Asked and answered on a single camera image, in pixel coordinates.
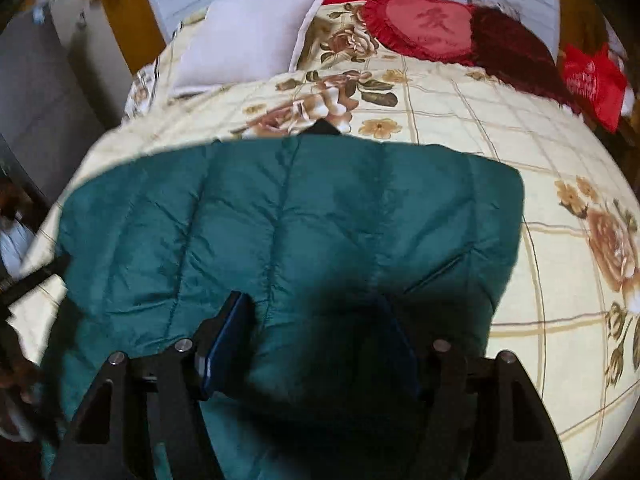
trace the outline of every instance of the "red heart-shaped pillow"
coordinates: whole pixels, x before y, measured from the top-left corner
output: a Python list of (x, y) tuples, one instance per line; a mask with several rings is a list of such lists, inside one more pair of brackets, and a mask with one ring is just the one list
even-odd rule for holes
[(472, 65), (472, 8), (449, 0), (369, 0), (362, 18), (398, 54)]

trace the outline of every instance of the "bed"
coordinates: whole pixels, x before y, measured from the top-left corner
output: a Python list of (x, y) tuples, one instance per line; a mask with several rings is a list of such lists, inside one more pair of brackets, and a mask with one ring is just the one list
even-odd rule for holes
[[(158, 60), (136, 77), (122, 125), (92, 147), (51, 209), (25, 267), (52, 257), (62, 204), (83, 182), (139, 156), (262, 136), (273, 119), (267, 112), (277, 115), (294, 103), (298, 113), (278, 122), (283, 134), (326, 117), (324, 110), (340, 110), (334, 124), (344, 134), (443, 144), (499, 160), (520, 171), (526, 199), (518, 260), (487, 355), (516, 352), (559, 433), (572, 477), (587, 479), (639, 395), (636, 197), (581, 118), (553, 100), (518, 92), (479, 68), (399, 56), (376, 41), (363, 43), (363, 60), (328, 56), (326, 39), (358, 19), (359, 4), (321, 7), (298, 72), (172, 100), (176, 65), (204, 13), (184, 20)], [(355, 88), (346, 101), (337, 92), (328, 93), (336, 102), (324, 107), (304, 98), (345, 78)], [(14, 308), (12, 323), (36, 362), (64, 293), (53, 277)]]

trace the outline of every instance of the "white cloth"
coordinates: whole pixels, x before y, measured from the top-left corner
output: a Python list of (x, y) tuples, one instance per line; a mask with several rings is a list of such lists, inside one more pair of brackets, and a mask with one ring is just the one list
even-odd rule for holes
[(636, 95), (634, 89), (631, 86), (627, 86), (625, 89), (625, 98), (622, 101), (622, 111), (620, 115), (622, 117), (631, 117), (634, 111), (634, 105), (636, 104)]
[(35, 234), (18, 221), (0, 232), (0, 256), (13, 279), (20, 278), (20, 266), (34, 238)]

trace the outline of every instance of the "dark red pillow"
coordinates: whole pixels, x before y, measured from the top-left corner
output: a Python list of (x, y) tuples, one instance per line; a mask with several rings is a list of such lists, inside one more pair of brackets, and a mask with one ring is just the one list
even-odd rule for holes
[(516, 90), (553, 99), (580, 112), (551, 53), (520, 22), (498, 9), (476, 7), (471, 18), (471, 35), (476, 65), (488, 75)]

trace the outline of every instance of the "red bag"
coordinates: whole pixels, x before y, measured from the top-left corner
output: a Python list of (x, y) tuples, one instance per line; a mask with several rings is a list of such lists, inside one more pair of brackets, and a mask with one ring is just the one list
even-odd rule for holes
[(627, 82), (625, 75), (609, 59), (607, 51), (605, 44), (591, 57), (574, 46), (567, 46), (562, 78), (569, 92), (585, 97), (593, 105), (602, 126), (615, 133)]

